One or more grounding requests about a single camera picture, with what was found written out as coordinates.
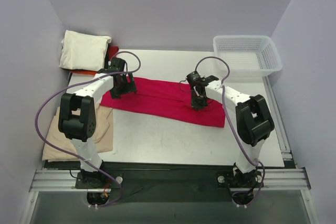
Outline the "magenta red t shirt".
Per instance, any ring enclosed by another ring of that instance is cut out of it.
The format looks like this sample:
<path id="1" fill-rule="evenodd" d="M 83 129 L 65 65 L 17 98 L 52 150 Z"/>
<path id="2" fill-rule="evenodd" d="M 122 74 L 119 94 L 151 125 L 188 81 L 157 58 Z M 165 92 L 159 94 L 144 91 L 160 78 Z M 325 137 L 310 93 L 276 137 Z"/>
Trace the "magenta red t shirt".
<path id="1" fill-rule="evenodd" d="M 113 99 L 106 92 L 101 106 L 178 120 L 202 126 L 223 128 L 225 112 L 217 101 L 211 101 L 207 107 L 194 110 L 191 107 L 191 95 L 185 92 L 187 84 L 151 80 L 135 77 L 136 93 L 124 94 L 120 99 Z"/>

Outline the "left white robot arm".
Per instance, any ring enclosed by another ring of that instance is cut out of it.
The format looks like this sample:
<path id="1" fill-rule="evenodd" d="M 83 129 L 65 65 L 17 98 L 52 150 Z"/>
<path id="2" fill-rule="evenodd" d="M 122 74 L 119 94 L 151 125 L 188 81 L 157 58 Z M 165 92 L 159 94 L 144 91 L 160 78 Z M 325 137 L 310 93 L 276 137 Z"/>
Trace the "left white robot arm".
<path id="1" fill-rule="evenodd" d="M 110 66 L 99 70 L 91 82 L 61 97 L 59 131 L 70 139 L 77 155 L 82 157 L 81 170 L 90 172 L 87 181 L 94 188 L 100 188 L 106 183 L 105 173 L 98 170 L 103 161 L 93 140 L 97 127 L 96 103 L 107 92 L 113 99 L 137 92 L 133 74 L 126 73 L 127 69 L 125 60 L 113 58 Z"/>

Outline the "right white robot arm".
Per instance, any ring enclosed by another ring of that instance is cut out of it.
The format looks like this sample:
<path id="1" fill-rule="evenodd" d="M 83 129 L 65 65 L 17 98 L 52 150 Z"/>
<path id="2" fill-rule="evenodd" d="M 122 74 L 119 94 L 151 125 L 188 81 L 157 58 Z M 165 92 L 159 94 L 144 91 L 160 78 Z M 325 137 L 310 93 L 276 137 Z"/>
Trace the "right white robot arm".
<path id="1" fill-rule="evenodd" d="M 259 155 L 265 140 L 275 129 L 267 102 L 262 95 L 247 95 L 239 92 L 215 76 L 201 77 L 194 71 L 187 75 L 186 80 L 191 90 L 191 106 L 201 110 L 208 106 L 208 100 L 222 104 L 227 113 L 229 106 L 233 107 L 236 126 L 233 126 L 229 116 L 226 116 L 229 127 L 240 149 L 236 169 L 233 172 L 233 182 L 245 186 L 251 181 L 251 171 L 259 165 Z"/>

